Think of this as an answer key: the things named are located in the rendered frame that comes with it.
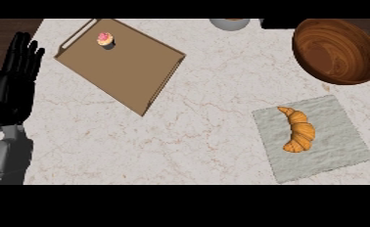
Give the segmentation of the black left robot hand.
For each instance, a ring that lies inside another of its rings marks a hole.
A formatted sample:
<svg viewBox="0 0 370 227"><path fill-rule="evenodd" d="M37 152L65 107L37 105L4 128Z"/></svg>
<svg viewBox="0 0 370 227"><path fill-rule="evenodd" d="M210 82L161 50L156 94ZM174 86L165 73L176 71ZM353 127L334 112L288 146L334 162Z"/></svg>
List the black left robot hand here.
<svg viewBox="0 0 370 227"><path fill-rule="evenodd" d="M44 49L17 32L0 68L0 126L20 125L31 115L34 82Z"/></svg>

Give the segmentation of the brown wooden bowl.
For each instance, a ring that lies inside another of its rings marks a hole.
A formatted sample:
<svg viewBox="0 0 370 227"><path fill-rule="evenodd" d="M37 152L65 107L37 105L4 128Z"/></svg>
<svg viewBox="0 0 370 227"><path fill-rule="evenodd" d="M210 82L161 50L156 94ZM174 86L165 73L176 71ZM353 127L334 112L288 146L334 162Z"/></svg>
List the brown wooden bowl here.
<svg viewBox="0 0 370 227"><path fill-rule="evenodd" d="M306 19L293 31L291 51L304 71L336 85L370 81L370 34L341 19Z"/></svg>

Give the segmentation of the grey cloth placemat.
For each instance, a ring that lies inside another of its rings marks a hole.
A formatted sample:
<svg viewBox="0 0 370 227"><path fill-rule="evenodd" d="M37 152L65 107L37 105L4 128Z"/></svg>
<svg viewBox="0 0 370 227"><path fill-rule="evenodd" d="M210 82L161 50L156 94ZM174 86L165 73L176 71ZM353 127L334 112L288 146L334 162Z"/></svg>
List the grey cloth placemat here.
<svg viewBox="0 0 370 227"><path fill-rule="evenodd" d="M276 107L253 111L253 117L278 183L309 177L370 160L370 149L359 137L334 95L285 104L307 115L315 127L312 148L297 154L282 145L290 140L290 125Z"/></svg>

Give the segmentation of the pink frosted cupcake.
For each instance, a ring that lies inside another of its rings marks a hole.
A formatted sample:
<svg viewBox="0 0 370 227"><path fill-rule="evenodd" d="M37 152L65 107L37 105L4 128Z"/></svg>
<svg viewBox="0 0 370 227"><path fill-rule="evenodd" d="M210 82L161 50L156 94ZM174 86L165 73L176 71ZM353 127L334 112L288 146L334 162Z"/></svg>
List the pink frosted cupcake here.
<svg viewBox="0 0 370 227"><path fill-rule="evenodd" d="M109 32L102 32L97 35L96 43L99 46L106 46L112 43L114 37Z"/></svg>

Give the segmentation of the brown wooden tray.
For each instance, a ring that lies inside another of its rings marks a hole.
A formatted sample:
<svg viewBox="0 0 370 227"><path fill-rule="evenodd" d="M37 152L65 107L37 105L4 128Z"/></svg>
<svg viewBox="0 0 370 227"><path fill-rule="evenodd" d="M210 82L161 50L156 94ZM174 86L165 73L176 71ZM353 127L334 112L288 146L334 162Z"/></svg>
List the brown wooden tray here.
<svg viewBox="0 0 370 227"><path fill-rule="evenodd" d="M109 32L114 40L96 43ZM114 19L90 19L60 44L54 60L137 115L145 115L185 54Z"/></svg>

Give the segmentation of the grey round cup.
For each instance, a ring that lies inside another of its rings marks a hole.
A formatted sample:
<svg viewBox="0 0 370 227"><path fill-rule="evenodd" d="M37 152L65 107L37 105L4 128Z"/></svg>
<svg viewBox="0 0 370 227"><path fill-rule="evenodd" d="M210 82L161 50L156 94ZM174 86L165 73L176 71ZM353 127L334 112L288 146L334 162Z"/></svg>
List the grey round cup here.
<svg viewBox="0 0 370 227"><path fill-rule="evenodd" d="M210 19L211 24L216 28L225 31L236 31L242 29L250 20L248 19Z"/></svg>

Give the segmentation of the black appliance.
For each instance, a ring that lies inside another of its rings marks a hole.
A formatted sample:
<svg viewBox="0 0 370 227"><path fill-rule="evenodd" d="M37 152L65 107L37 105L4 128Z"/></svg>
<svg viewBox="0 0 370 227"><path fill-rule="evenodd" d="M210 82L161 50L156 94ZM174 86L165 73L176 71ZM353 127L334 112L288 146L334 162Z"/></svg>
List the black appliance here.
<svg viewBox="0 0 370 227"><path fill-rule="evenodd" d="M296 29L303 19L260 19L262 29Z"/></svg>

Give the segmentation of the golden croissant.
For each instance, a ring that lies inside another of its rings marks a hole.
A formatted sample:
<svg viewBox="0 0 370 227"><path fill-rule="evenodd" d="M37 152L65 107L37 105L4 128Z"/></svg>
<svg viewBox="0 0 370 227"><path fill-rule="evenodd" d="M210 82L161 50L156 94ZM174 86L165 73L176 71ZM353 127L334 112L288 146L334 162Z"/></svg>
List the golden croissant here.
<svg viewBox="0 0 370 227"><path fill-rule="evenodd" d="M293 108L278 107L276 109L285 115L290 125L290 140L282 145L282 149L290 153L307 151L315 140L315 127L307 122L307 116Z"/></svg>

